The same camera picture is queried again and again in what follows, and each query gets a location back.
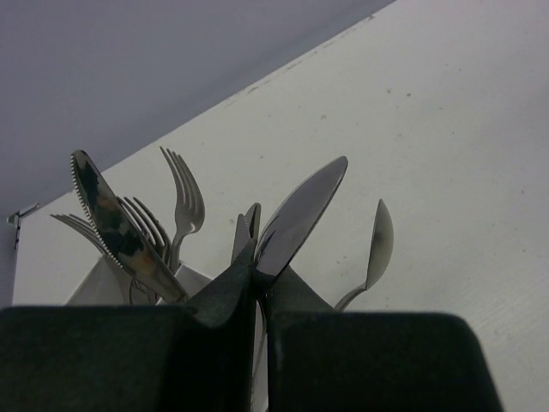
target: knife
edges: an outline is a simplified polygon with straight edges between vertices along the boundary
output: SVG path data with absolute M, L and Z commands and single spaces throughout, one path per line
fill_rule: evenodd
M 256 249 L 257 286 L 266 291 L 290 264 L 337 192 L 345 172 L 342 156 L 299 185 L 273 213 Z
M 164 300 L 187 300 L 187 293 L 131 222 L 87 153 L 83 150 L 73 152 L 70 165 L 73 184 L 84 213 L 111 258 Z
M 250 229 L 244 215 L 239 214 L 237 218 L 237 228 L 234 234 L 234 242 L 232 243 L 231 263 L 237 258 L 240 252 L 248 245 L 250 241 Z
M 246 215 L 238 215 L 236 232 L 232 243 L 232 259 L 244 249 L 250 239 L 257 239 L 259 234 L 259 220 L 261 218 L 261 204 L 254 203 L 246 212 Z

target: spoon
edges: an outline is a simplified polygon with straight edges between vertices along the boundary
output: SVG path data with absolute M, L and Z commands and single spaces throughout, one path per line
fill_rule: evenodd
M 383 199 L 379 199 L 377 204 L 376 217 L 374 219 L 374 230 L 371 236 L 370 257 L 368 261 L 368 270 L 366 271 L 366 280 L 348 294 L 343 296 L 335 310 L 342 312 L 353 301 L 354 298 L 370 289 L 381 278 L 393 253 L 393 243 L 395 234 L 393 232 L 393 222 L 387 206 Z

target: wall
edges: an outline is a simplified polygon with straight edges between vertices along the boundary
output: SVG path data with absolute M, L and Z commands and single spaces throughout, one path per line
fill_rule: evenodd
M 0 2 L 0 216 L 67 192 L 74 148 L 116 164 L 392 1 Z

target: stainless steel utensil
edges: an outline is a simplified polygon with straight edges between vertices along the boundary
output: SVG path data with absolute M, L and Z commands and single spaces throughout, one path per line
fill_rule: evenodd
M 250 238 L 259 239 L 259 221 L 261 220 L 261 204 L 254 203 L 244 215 L 250 228 Z
M 261 204 L 254 203 L 251 205 L 251 207 L 246 212 L 246 215 L 244 216 L 244 221 L 247 224 L 249 229 L 249 239 L 258 238 L 260 220 L 261 220 Z M 259 344 L 257 346 L 257 357 L 254 359 L 254 368 L 251 374 L 251 398 L 250 398 L 252 402 L 250 406 L 251 410 L 254 410 L 253 393 L 257 387 L 257 380 L 259 378 L 259 366 L 261 366 L 261 360 L 262 360 L 261 355 L 263 352 L 263 348 L 265 346 L 265 338 L 267 337 L 267 317 L 265 315 L 265 309 L 263 307 L 263 304 L 260 300 L 259 300 L 259 308 L 260 308 L 261 317 L 262 317 L 262 333 L 261 333 L 261 338 L 259 340 Z
M 234 242 L 232 244 L 231 263 L 237 258 L 239 253 L 248 245 L 250 241 L 250 228 L 244 218 L 244 215 L 239 214 L 237 218 L 237 227 L 234 234 Z
M 134 197 L 135 202 L 132 202 L 128 197 L 124 197 L 124 199 L 119 197 L 118 201 L 132 217 L 134 224 L 141 229 L 164 263 L 168 264 L 172 242 L 153 213 L 137 197 Z
M 330 162 L 299 185 L 273 213 L 256 251 L 256 268 L 264 288 L 272 286 L 307 240 L 339 188 L 347 165 L 345 156 Z
M 179 250 L 184 237 L 198 232 L 204 223 L 204 199 L 195 177 L 183 158 L 169 149 L 160 147 L 160 150 L 172 171 L 177 191 L 175 206 L 176 233 L 172 241 L 169 264 L 171 271 L 175 273 L 179 267 Z
M 71 172 L 81 206 L 110 256 L 165 300 L 185 301 L 187 293 L 145 236 L 131 222 L 86 152 L 73 152 Z
M 109 256 L 108 251 L 103 247 L 97 236 L 95 235 L 94 230 L 89 225 L 87 221 L 84 221 L 80 217 L 76 215 L 51 215 L 54 219 L 64 223 L 71 229 L 75 230 L 79 234 L 81 234 L 84 238 L 86 238 L 92 245 L 95 246 L 95 248 L 102 254 L 106 256 L 106 265 L 109 267 L 109 270 L 112 272 L 112 274 L 117 278 L 118 280 L 118 286 L 121 288 L 121 290 L 124 291 L 126 287 L 128 288 L 128 293 L 123 293 L 123 299 L 124 303 L 133 305 L 135 301 L 139 301 L 140 303 L 145 303 L 146 301 L 144 299 L 139 299 L 133 296 L 133 288 L 136 288 L 137 290 L 141 291 L 141 293 L 147 297 L 148 303 L 153 305 L 156 302 L 156 299 L 151 300 L 150 294 L 148 294 L 149 289 L 144 289 L 145 287 L 136 284 L 132 287 L 132 282 L 135 280 L 135 278 L 131 278 L 130 285 L 127 285 L 126 282 L 124 282 L 124 278 L 128 277 L 128 273 L 122 269 L 112 258 Z
M 335 305 L 335 310 L 344 311 L 347 306 L 357 296 L 370 289 L 381 278 L 393 253 L 393 244 L 395 242 L 395 233 L 393 231 L 393 222 L 389 210 L 382 199 L 377 204 L 376 217 L 374 219 L 374 229 L 371 235 L 370 257 L 368 260 L 368 270 L 366 271 L 366 280 L 348 294 L 343 296 Z

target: serrated knife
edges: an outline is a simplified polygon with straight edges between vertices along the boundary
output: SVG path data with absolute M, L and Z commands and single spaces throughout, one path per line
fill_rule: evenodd
M 90 224 L 112 259 L 139 282 L 164 300 L 182 302 L 187 293 L 175 279 L 106 183 L 99 169 L 83 150 L 71 155 L 76 194 Z

